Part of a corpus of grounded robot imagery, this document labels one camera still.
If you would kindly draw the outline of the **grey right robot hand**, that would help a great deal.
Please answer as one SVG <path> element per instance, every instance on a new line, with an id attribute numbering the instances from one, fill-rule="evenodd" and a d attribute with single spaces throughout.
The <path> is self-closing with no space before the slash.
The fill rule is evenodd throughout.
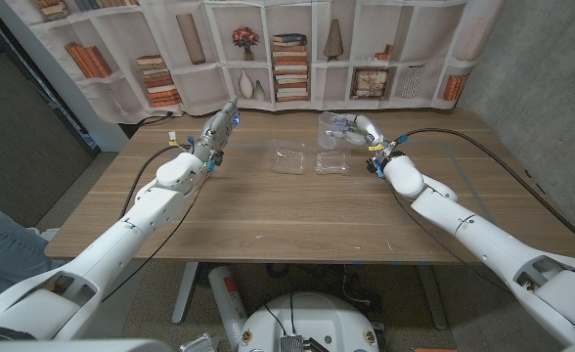
<path id="1" fill-rule="evenodd" d="M 362 114 L 333 114 L 326 137 L 340 139 L 355 146 L 367 146 L 371 152 L 388 157 L 394 153 L 396 142 L 388 140 L 381 130 Z"/>

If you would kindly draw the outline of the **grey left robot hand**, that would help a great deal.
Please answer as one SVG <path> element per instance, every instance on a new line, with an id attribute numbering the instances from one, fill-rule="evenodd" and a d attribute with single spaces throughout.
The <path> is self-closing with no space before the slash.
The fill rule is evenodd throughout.
<path id="1" fill-rule="evenodd" d="M 224 149 L 239 123 L 238 98 L 233 98 L 205 122 L 195 143 L 193 155 L 203 162 L 209 161 L 214 153 Z"/>

